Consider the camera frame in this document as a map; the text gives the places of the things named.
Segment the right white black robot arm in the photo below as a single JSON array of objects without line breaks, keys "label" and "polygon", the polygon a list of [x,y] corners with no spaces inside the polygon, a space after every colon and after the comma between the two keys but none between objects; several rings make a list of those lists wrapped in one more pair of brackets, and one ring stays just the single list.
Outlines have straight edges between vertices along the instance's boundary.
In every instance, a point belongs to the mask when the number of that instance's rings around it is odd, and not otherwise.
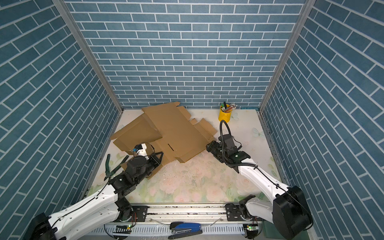
[{"label": "right white black robot arm", "polygon": [[313,226],[312,213],[299,187],[290,187],[275,179],[259,167],[250,155],[239,151],[233,144],[227,146],[221,141],[212,141],[206,148],[207,152],[245,177],[267,197],[267,200],[263,201],[249,195],[234,206],[233,209],[244,220],[266,220],[274,224],[287,240]]}]

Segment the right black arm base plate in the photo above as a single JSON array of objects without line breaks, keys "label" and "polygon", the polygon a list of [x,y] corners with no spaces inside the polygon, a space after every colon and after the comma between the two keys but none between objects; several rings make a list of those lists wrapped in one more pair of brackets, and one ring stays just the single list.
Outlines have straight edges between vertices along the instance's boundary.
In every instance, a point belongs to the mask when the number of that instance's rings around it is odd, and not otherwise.
[{"label": "right black arm base plate", "polygon": [[226,204],[225,211],[228,222],[239,222],[239,221],[254,221],[255,217],[252,216],[245,205]]}]

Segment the cardboard box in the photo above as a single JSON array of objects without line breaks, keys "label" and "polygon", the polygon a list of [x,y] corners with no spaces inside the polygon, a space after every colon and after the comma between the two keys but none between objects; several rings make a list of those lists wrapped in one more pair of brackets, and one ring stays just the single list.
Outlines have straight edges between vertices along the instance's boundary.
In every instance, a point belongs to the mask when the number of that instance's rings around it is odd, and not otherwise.
[{"label": "cardboard box", "polygon": [[204,151],[217,133],[206,119],[192,119],[179,102],[145,107],[142,111],[149,123],[148,127],[144,127],[144,141],[164,152],[169,162],[189,161]]}]

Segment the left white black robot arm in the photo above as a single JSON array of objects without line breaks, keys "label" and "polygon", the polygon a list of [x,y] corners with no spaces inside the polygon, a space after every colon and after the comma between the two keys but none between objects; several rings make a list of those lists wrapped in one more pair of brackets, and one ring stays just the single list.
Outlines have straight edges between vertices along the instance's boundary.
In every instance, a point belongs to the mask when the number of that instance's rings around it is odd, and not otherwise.
[{"label": "left white black robot arm", "polygon": [[24,240],[77,240],[94,229],[115,220],[127,220],[133,207],[126,196],[161,165],[164,153],[135,156],[119,175],[91,196],[46,216],[35,216],[23,236]]}]

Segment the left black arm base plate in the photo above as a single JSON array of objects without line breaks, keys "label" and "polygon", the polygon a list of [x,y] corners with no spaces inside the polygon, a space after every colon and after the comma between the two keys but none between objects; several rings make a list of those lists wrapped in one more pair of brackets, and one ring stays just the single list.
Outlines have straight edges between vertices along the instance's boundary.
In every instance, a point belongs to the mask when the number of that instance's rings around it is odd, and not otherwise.
[{"label": "left black arm base plate", "polygon": [[119,214],[116,222],[136,224],[144,222],[148,213],[148,206],[132,206]]}]

